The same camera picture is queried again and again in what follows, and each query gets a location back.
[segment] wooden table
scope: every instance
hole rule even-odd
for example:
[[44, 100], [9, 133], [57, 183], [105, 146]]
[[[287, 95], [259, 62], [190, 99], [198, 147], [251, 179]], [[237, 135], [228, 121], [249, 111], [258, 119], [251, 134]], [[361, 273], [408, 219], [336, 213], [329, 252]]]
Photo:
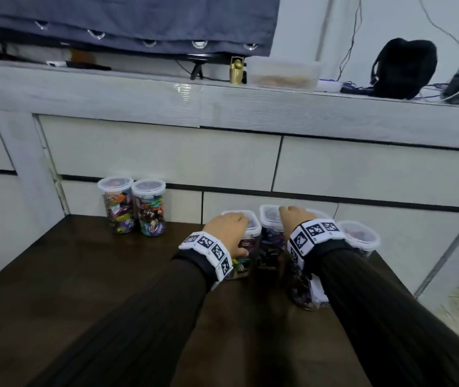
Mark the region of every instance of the wooden table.
[[[0, 387], [25, 385], [200, 228], [168, 223], [146, 238], [113, 235], [104, 218], [63, 219], [0, 272]], [[396, 279], [379, 255], [372, 263]], [[173, 386], [370, 385], [331, 309], [303, 311], [274, 272], [257, 273], [207, 296]]]

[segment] metal grommet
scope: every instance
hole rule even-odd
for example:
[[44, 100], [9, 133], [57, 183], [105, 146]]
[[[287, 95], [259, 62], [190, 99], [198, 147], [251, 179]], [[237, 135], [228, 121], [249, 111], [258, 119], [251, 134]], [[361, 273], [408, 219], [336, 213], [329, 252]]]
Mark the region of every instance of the metal grommet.
[[34, 24], [36, 24], [40, 30], [48, 30], [48, 21], [35, 20]]
[[88, 33], [95, 39], [101, 40], [106, 36], [105, 32], [95, 31], [95, 30], [88, 30]]
[[157, 41], [150, 41], [148, 39], [143, 39], [142, 42], [147, 47], [154, 47], [157, 44]]
[[204, 49], [207, 44], [208, 44], [208, 41], [192, 41], [192, 45], [196, 49]]
[[258, 47], [258, 45], [256, 43], [244, 43], [244, 47], [247, 49], [247, 50], [254, 50]]

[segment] black backpack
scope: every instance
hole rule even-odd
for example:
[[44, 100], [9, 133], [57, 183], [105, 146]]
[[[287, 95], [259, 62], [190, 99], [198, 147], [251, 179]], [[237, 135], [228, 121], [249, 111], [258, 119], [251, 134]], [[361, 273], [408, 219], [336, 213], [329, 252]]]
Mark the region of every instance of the black backpack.
[[429, 83], [436, 66], [437, 48], [431, 41], [392, 39], [371, 68], [375, 96], [412, 99]]

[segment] wristband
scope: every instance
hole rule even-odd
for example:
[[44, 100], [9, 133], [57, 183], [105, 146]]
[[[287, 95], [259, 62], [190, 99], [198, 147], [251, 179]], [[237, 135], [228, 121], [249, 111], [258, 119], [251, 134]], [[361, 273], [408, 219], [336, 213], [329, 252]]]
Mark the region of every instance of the wristband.
[[299, 224], [290, 235], [287, 251], [303, 270], [305, 257], [312, 251], [313, 247], [332, 239], [347, 239], [334, 220], [315, 219], [305, 221]]
[[212, 290], [233, 270], [229, 251], [220, 240], [207, 232], [194, 232], [179, 245], [179, 249], [197, 251], [215, 268], [217, 282], [213, 284]]

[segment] black sleeve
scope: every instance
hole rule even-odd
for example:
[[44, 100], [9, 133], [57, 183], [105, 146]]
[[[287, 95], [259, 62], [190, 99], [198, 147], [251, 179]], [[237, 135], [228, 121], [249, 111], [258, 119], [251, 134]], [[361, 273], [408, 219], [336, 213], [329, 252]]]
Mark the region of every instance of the black sleeve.
[[338, 242], [316, 245], [306, 262], [372, 385], [459, 386], [459, 337]]
[[215, 270], [179, 252], [143, 292], [93, 325], [28, 385], [168, 386]]

